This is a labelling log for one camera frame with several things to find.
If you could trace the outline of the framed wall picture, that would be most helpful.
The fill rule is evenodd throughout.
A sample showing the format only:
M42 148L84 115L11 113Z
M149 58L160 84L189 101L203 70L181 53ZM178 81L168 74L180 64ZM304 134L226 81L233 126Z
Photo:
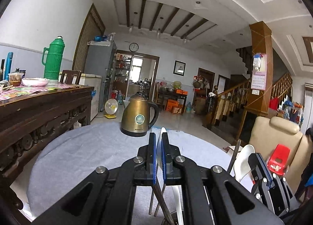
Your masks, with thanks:
M186 63L181 61L175 61L173 74L184 76L185 74Z

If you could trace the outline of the grey refrigerator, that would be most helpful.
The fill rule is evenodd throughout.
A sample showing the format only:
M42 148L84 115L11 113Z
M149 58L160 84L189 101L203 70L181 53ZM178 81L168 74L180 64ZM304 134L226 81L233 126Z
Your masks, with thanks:
M95 42L89 45L84 72L101 77L98 111L104 110L112 80L113 58L117 47L114 41Z

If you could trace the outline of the light blue table cloth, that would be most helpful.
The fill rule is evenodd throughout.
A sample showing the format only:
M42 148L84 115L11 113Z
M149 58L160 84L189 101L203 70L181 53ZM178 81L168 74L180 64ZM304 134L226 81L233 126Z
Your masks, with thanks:
M161 128L153 127L144 137L130 137L120 131L117 122L92 124L68 131L40 153L32 167L27 191L33 217L38 217L71 189L92 173L96 167L113 169L137 155L148 144L148 134L154 132L156 141ZM231 156L213 144L188 133L167 130L170 144L180 153L202 167L219 165L227 170ZM148 214L152 188L137 187L132 224L161 224L159 210L156 217Z

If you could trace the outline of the orange cardboard box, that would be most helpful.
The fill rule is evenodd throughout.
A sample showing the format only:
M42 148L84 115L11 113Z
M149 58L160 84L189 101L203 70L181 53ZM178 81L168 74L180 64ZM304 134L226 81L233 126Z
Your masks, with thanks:
M173 108L178 108L179 107L179 102L176 100L168 99L167 100L167 105L165 107L165 110L168 112L172 112Z

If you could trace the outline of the green thermos flask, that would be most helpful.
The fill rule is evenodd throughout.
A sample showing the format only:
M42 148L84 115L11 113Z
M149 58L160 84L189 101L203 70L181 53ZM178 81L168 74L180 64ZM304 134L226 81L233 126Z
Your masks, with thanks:
M65 43L62 36L56 37L48 48L43 48L41 62L45 66L43 77L57 81L63 59Z

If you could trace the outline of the white ceramic spoon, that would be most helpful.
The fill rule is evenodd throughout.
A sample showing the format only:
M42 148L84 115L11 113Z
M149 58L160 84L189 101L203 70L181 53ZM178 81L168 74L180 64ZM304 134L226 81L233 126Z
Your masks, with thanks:
M251 168L248 164L248 158L252 153L255 153L254 146L247 144L237 154L235 163L233 165L233 171L235 174L235 179L238 182L241 182L241 180L251 171Z
M160 131L159 139L156 145L156 157L157 157L157 164L162 169L162 174L163 174L163 186L161 190L161 193L163 195L165 192L166 184L167 184L167 178L174 171L173 158L172 158L171 150L169 147L168 132L165 127L162 127ZM172 186L172 190L174 194L174 202L175 202L176 216L177 216L177 223L175 224L184 224L179 187L176 185Z

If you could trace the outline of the dark carved wooden sideboard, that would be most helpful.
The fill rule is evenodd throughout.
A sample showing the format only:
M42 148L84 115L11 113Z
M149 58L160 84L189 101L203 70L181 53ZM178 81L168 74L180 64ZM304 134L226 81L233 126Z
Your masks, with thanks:
M12 184L54 139L91 121L91 86L42 91L1 101L1 178Z

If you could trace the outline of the gold electric kettle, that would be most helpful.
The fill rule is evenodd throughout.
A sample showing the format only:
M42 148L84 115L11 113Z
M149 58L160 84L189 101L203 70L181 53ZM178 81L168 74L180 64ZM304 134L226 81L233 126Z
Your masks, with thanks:
M121 132L131 137L143 137L156 123L159 107L147 100L141 91L128 100L121 119Z

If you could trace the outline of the round wall clock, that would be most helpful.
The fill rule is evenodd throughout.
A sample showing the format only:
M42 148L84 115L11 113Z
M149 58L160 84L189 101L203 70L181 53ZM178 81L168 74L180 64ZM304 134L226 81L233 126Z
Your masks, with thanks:
M137 52L139 50L139 45L137 43L133 42L129 45L129 50L131 52Z

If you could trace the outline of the blue water bottle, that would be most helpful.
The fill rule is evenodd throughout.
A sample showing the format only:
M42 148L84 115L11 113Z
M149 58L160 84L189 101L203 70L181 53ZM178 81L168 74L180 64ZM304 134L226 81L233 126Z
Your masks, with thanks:
M5 72L4 79L8 81L8 74L11 72L11 65L13 60L13 52L7 54L6 63L5 63Z

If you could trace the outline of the dark wooden side table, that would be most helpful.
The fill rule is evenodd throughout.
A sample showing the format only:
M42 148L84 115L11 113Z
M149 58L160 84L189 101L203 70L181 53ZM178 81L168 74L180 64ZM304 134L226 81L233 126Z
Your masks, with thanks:
M179 107L173 108L171 113L183 115L185 112L187 95L188 92L184 90L174 90L174 91L159 90L156 97L156 103L158 104L158 106L161 107L161 109L165 110L168 99L176 100L179 102Z

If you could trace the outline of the wooden chair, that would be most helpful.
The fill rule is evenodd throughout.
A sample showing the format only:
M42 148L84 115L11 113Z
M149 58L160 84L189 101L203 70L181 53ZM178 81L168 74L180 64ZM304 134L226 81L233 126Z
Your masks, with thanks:
M60 76L60 83L62 84L75 84L80 82L82 72L80 70L63 70Z

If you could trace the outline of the wooden stair railing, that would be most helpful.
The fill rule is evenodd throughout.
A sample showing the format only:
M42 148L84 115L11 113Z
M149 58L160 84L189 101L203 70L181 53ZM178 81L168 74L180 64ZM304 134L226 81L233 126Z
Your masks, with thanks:
M209 97L207 99L208 110L203 120L203 126L208 129L211 126L218 126L221 121L226 121L243 109L248 102L250 86L251 79L248 79L223 91L221 94ZM292 77L290 73L285 73L272 85L270 103L280 104L286 96L291 95L291 89Z

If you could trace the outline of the white pink bowl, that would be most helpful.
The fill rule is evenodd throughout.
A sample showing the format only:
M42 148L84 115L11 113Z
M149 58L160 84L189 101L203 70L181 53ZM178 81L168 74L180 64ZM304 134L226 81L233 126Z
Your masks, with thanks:
M21 83L27 87L45 87L50 82L47 78L23 78Z

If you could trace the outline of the red plastic child chair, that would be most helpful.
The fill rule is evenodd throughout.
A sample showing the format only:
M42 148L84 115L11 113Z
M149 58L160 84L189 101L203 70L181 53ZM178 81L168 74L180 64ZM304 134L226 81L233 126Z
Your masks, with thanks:
M290 154L290 148L278 144L273 153L267 160L267 167L271 173L275 173L278 176L284 176L287 172L287 161Z

